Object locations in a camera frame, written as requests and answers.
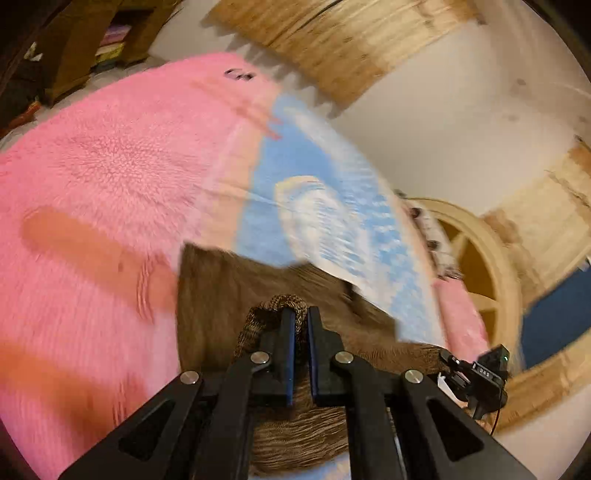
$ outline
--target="wooden wheel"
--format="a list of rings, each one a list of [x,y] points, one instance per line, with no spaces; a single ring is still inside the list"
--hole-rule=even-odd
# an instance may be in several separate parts
[[[415,200],[433,214],[450,239],[491,346],[502,343],[511,353],[517,353],[521,290],[501,240],[483,220],[460,207],[441,200]]]

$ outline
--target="bed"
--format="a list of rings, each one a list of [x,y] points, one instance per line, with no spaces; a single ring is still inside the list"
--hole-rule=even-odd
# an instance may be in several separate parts
[[[233,54],[139,73],[60,111],[0,157],[0,419],[41,480],[178,374],[184,242],[309,260],[446,346],[433,268],[367,160]],[[142,303],[137,271],[158,271]],[[343,458],[310,472],[348,475]]]

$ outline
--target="white wall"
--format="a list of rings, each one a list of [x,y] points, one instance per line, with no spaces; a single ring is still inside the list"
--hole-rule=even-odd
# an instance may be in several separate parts
[[[151,53],[237,51],[329,118],[393,187],[481,214],[559,160],[575,133],[591,138],[591,86],[521,0],[476,2],[487,25],[470,22],[424,48],[345,111],[294,68],[209,24],[216,0],[185,0]],[[540,480],[556,480],[591,430],[590,401],[588,387],[499,439]]]

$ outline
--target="metal rivet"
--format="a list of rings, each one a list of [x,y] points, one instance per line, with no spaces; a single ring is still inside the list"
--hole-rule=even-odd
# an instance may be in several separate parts
[[[264,365],[266,364],[271,357],[267,352],[254,352],[251,355],[251,362],[257,365]]]
[[[423,374],[418,370],[408,370],[404,378],[410,383],[420,383],[423,381]]]
[[[335,355],[335,360],[340,364],[349,364],[353,361],[353,358],[355,357],[349,352],[339,352]]]
[[[197,383],[197,380],[199,380],[199,374],[193,370],[187,370],[186,372],[181,373],[181,382],[185,385],[193,385],[194,383]]]

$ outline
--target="brown garment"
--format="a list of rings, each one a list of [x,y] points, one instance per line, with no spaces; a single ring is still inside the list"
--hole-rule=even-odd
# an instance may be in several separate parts
[[[261,325],[278,325],[282,301],[291,302],[301,325],[302,300],[319,307],[324,328],[338,332],[348,351],[376,368],[393,373],[417,368],[425,374],[444,370],[436,347],[397,342],[394,320],[356,294],[351,284],[311,264],[274,268],[194,245],[185,246],[178,284],[181,367],[226,369],[235,351],[256,348]],[[261,420],[254,436],[254,473],[309,468],[347,450],[343,409],[315,408],[304,365],[296,370],[294,407],[265,411]]]

